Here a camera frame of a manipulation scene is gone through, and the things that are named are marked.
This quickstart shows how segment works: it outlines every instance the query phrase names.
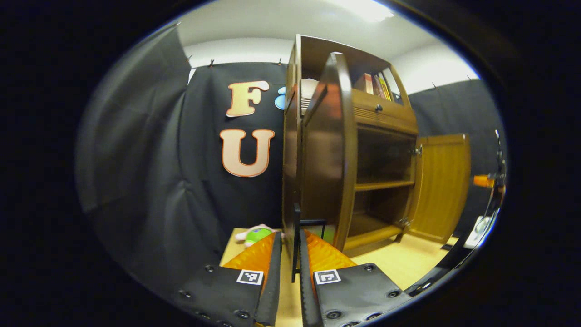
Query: open cabinet door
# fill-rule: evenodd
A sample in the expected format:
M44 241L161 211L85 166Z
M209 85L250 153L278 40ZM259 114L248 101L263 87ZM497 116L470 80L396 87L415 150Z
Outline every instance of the open cabinet door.
M470 183L467 134L417 140L409 234L446 244L464 209Z
M357 177L357 127L345 56L331 52L303 119L301 220L325 220L341 251Z

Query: wooden cabinet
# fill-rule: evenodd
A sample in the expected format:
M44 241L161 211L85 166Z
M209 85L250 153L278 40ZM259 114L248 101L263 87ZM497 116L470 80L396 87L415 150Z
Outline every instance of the wooden cabinet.
M386 69L403 105L353 89L364 73ZM318 81L314 92L305 79ZM391 64L344 44L297 35L286 83L282 212L291 258L301 221L324 221L324 239L342 251L404 233L448 240L468 190L467 135L418 138Z

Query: orange object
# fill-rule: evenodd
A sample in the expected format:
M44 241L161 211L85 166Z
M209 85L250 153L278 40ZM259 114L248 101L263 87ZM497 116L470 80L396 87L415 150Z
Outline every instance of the orange object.
M356 266L357 264L348 256L341 253L334 246L330 245L317 235L304 230L304 235L307 239L307 251L309 255L309 270L311 273L311 283L313 284L313 292L315 291L315 282L313 280L313 272L330 269L341 269Z
M272 245L274 244L274 236L276 233L271 233L267 237L247 247L244 251L238 254L232 260L226 262L223 267L232 269L246 269L264 272L264 282L262 290L266 285L268 277L268 267L270 266L270 257L272 255Z
M474 176L474 185L491 189L494 187L494 179L489 178L488 175Z

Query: wooden shelf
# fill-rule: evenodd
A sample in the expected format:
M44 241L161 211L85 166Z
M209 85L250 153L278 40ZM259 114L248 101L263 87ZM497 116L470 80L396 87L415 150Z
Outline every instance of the wooden shelf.
M353 213L349 236L343 250L385 240L401 232L401 228L365 213Z
M383 190L391 189L393 187L402 187L413 185L412 180L394 180L390 182L378 182L378 183L363 183L355 184L355 191L373 191L373 190Z

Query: green plush toy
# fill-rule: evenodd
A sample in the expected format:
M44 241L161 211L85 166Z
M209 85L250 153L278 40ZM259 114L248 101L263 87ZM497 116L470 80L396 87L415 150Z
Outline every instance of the green plush toy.
M236 239L239 241L244 240L244 245L249 247L274 232L276 230L261 223L258 226L247 229L245 232L236 234Z

